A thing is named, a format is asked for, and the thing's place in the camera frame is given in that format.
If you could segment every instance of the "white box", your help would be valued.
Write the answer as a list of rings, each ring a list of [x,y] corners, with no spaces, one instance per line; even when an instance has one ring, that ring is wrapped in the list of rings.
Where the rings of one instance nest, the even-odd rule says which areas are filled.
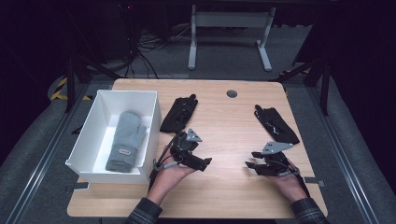
[[[137,112],[147,128],[131,173],[105,169],[120,114]],[[147,185],[155,159],[161,126],[156,91],[97,92],[90,113],[66,165],[89,183]]]

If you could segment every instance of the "wooden tabletop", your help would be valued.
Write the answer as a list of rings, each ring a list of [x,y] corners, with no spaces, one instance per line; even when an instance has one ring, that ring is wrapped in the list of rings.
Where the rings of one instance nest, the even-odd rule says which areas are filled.
[[[314,177],[303,140],[281,84],[275,82],[118,79],[115,91],[157,91],[164,118],[178,97],[196,94],[196,107],[188,128],[203,139],[193,151],[202,159],[213,158],[204,172],[187,176],[162,203],[161,217],[193,218],[293,218],[290,203],[264,176],[248,169],[252,151],[261,151],[272,137],[253,115],[254,105],[274,107],[296,132],[300,143],[284,154],[300,168],[302,177]],[[227,91],[237,92],[235,98]],[[158,155],[172,139],[161,133]],[[318,184],[306,184],[311,197],[327,216]],[[148,186],[91,184],[75,190],[67,212],[72,217],[127,217]]]

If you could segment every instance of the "dark background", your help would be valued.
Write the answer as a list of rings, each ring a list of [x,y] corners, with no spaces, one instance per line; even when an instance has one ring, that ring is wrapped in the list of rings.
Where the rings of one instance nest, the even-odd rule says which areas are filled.
[[[139,12],[136,20],[162,38],[169,35],[173,25],[189,22],[191,13],[190,6],[134,8]],[[318,7],[279,7],[274,20],[274,25],[315,24],[296,62],[305,63],[322,55],[323,49],[332,49],[332,77],[393,191],[396,190],[394,8],[391,4],[366,1],[361,7],[336,8],[332,16],[323,18],[320,15],[324,12]],[[12,150],[49,105],[49,86],[63,74],[70,55],[83,54],[105,63],[122,59],[128,54],[127,49],[118,3],[2,1],[2,155]]]

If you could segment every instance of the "gray cloth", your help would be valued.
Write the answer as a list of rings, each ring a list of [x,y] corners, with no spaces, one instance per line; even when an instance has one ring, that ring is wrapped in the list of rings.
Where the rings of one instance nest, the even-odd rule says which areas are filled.
[[[129,173],[134,167],[137,151],[142,144],[147,127],[133,111],[120,114],[106,170]]]

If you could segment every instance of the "tag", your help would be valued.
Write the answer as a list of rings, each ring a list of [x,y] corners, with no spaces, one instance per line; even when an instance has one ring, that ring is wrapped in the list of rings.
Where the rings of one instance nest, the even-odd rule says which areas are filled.
[[[131,155],[131,151],[127,149],[119,149],[119,153],[127,156]]]

